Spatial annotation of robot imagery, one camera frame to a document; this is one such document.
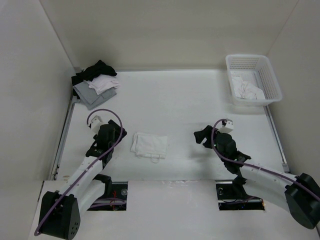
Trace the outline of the white tank top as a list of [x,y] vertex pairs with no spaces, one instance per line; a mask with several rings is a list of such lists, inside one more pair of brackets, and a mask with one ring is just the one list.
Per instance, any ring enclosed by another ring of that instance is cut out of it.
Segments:
[[156,164],[167,156],[168,137],[136,132],[130,151],[139,158],[148,158]]

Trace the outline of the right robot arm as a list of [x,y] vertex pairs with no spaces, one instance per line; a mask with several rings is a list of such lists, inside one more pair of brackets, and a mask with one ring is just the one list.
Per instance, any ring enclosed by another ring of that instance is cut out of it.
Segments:
[[251,197],[273,203],[286,210],[293,219],[307,229],[320,222],[320,187],[308,174],[293,175],[268,169],[252,161],[237,149],[231,136],[233,123],[221,119],[221,128],[207,125],[193,133],[197,144],[212,149],[228,172],[235,175],[232,192],[237,201]]

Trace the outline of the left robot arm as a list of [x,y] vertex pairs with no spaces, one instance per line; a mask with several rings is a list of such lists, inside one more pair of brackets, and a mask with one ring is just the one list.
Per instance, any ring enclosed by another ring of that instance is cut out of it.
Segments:
[[111,177],[101,172],[127,132],[113,120],[103,123],[98,116],[91,120],[89,127],[95,133],[94,142],[66,183],[43,195],[35,236],[72,240],[80,228],[82,215],[90,208],[101,207],[95,203],[98,198],[105,200],[112,195]]

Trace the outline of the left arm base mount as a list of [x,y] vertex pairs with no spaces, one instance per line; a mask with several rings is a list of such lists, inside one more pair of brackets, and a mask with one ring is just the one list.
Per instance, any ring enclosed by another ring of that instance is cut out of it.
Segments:
[[107,175],[98,174],[94,180],[104,184],[104,193],[94,201],[88,211],[126,211],[128,182],[114,182]]

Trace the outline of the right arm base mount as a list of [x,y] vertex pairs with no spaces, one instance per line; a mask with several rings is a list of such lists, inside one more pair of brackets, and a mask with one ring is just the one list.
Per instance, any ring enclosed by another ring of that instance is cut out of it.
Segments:
[[261,198],[248,195],[244,189],[246,179],[237,176],[233,180],[215,183],[220,211],[264,211],[265,205]]

